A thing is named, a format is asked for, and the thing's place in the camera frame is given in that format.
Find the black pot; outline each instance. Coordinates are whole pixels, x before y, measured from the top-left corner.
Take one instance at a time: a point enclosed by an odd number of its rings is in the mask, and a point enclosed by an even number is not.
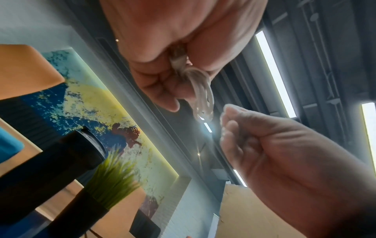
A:
[[[80,238],[108,213],[85,189],[34,238]]]
[[[104,161],[105,149],[84,127],[0,177],[0,225],[12,225]]]

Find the ceiling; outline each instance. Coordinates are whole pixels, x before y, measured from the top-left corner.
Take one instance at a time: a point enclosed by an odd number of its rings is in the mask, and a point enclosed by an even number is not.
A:
[[[155,106],[137,88],[97,0],[65,0],[63,5],[121,72],[118,80],[129,82],[145,102],[150,117],[158,121],[183,155],[177,160],[188,163],[218,200],[224,180],[240,184],[219,147],[223,106],[231,103],[287,117],[257,40],[253,38],[212,82],[215,108],[209,123],[211,134],[194,120],[188,104],[183,102],[178,113],[170,113]],[[376,1],[369,0],[269,0],[258,28],[269,42],[296,120],[369,165],[371,155],[360,104],[376,98],[374,12]]]

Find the colorful wall mural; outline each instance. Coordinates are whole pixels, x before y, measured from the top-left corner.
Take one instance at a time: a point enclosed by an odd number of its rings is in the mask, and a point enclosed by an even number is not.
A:
[[[122,157],[136,162],[137,179],[146,192],[141,210],[152,217],[178,174],[73,49],[43,56],[66,82],[22,100],[61,135],[86,125],[106,148],[124,148]]]

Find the fluorescent light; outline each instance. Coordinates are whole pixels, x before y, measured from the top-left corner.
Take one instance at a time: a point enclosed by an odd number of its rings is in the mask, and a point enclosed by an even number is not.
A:
[[[240,177],[240,174],[238,173],[238,171],[236,171],[236,170],[234,169],[234,172],[235,172],[236,176],[238,176],[238,178],[240,179],[240,182],[242,182],[243,186],[248,187],[248,186],[246,185],[246,183],[244,183],[244,180],[242,179],[242,177]]]
[[[210,132],[210,133],[212,133],[212,129],[210,129],[210,127],[209,127],[209,125],[206,123],[206,122],[204,122],[204,125],[206,126],[206,128],[208,129],[208,131]]]
[[[275,63],[273,54],[271,53],[268,41],[266,40],[265,34],[263,31],[260,31],[256,34],[257,41],[260,45],[262,54],[265,57],[266,63],[269,67],[271,76],[273,77],[275,86],[277,87],[278,93],[282,99],[282,103],[285,106],[289,118],[296,117],[296,113],[289,95],[287,94],[286,87],[283,83],[281,73],[278,70],[277,64]]]
[[[376,107],[374,102],[362,104],[365,128],[374,166],[376,166]]]

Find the hand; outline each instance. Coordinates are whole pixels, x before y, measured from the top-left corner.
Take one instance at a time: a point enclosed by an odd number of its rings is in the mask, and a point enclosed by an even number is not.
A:
[[[178,111],[194,98],[190,82],[171,68],[169,47],[184,44],[193,66],[213,78],[256,31],[267,0],[101,0],[103,11],[140,89]]]
[[[375,204],[374,172],[291,119],[227,105],[222,149],[254,193],[308,238],[326,237]]]

